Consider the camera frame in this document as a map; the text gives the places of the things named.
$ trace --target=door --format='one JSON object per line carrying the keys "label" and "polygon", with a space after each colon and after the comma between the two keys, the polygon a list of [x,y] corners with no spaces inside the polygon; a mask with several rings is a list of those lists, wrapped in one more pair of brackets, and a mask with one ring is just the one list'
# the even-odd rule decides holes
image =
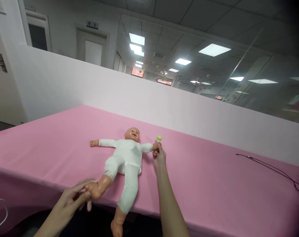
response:
{"label": "door", "polygon": [[0,53],[7,68],[4,72],[0,66],[0,121],[19,125],[26,122],[26,117],[1,37]]}
{"label": "door", "polygon": [[51,36],[47,16],[25,10],[32,46],[51,52]]}
{"label": "door", "polygon": [[77,29],[77,59],[106,67],[106,45],[106,35]]}

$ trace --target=white onesie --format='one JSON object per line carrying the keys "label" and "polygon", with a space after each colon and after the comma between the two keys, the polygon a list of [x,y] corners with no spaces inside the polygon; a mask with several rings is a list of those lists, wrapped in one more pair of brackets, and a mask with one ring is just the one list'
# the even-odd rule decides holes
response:
{"label": "white onesie", "polygon": [[115,147],[113,156],[105,163],[104,174],[114,181],[117,172],[125,175],[124,189],[118,202],[118,207],[124,214],[127,214],[138,191],[138,175],[142,171],[142,153],[151,152],[153,144],[140,144],[133,140],[108,140],[100,139],[100,146]]}

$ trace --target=baby doll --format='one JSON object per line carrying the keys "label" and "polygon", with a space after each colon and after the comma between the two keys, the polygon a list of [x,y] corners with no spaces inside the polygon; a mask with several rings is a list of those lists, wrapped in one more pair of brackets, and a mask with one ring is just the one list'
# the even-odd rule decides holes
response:
{"label": "baby doll", "polygon": [[105,163],[105,172],[97,183],[86,185],[86,191],[91,193],[94,200],[98,200],[113,183],[119,172],[125,175],[124,189],[117,204],[115,216],[111,222],[111,231],[114,237],[123,236],[123,223],[130,211],[138,191],[138,175],[142,169],[142,153],[158,149],[158,144],[139,143],[139,130],[130,128],[124,134],[125,139],[108,140],[100,139],[90,141],[90,146],[115,147],[113,156]]}

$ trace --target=doorway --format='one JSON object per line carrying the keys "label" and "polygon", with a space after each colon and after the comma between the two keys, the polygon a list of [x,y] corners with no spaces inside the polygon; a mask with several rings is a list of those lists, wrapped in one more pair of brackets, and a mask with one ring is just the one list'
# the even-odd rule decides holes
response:
{"label": "doorway", "polygon": [[106,67],[107,35],[77,28],[77,59]]}
{"label": "doorway", "polygon": [[25,10],[32,46],[51,52],[51,36],[46,15]]}

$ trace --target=doll leg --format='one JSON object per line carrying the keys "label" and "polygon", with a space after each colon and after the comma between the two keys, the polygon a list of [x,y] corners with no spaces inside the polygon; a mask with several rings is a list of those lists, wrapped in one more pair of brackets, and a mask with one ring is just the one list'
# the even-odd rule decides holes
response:
{"label": "doll leg", "polygon": [[123,223],[125,217],[133,206],[138,191],[138,171],[139,167],[126,164],[125,165],[125,181],[124,188],[117,204],[114,219],[111,222],[111,231],[114,237],[123,236]]}
{"label": "doll leg", "polygon": [[110,187],[116,177],[118,167],[123,163],[124,160],[121,157],[111,156],[107,159],[104,175],[101,176],[97,183],[89,183],[85,187],[86,191],[91,193],[93,200],[99,200]]}

